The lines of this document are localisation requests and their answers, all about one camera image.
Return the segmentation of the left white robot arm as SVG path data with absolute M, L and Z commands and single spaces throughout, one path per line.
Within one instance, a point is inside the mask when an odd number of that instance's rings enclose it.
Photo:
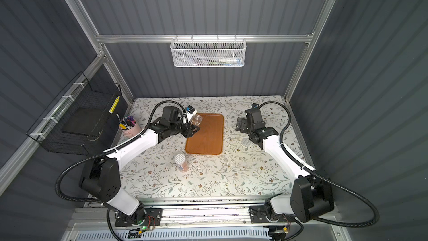
M 120 219 L 135 226 L 146 223 L 149 215 L 144 204 L 130 194 L 122 183 L 124 169 L 167 138 L 177 135 L 191 138 L 200 130 L 200 116 L 193 106 L 184 109 L 166 106 L 157 119 L 153 119 L 154 113 L 153 110 L 141 132 L 123 144 L 104 151 L 100 158 L 85 163 L 79 182 L 81 189 L 117 211 Z

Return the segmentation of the white jar lid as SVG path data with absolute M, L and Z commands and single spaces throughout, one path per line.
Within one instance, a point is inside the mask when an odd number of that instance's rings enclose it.
M 243 138 L 243 139 L 241 140 L 241 144 L 242 144 L 244 147 L 249 147 L 249 146 L 252 144 L 252 142 L 251 142 L 248 138 Z

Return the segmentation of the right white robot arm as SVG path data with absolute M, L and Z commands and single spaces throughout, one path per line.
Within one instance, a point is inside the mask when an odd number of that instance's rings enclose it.
M 305 223 L 333 211 L 331 184 L 310 174 L 308 170 L 315 169 L 285 144 L 280 144 L 279 133 L 266 126 L 258 104 L 253 104 L 245 114 L 245 118 L 237 119 L 236 130 L 248 135 L 252 143 L 270 155 L 286 173 L 292 186 L 289 195 L 277 195 L 267 201 L 268 212 L 295 215 Z

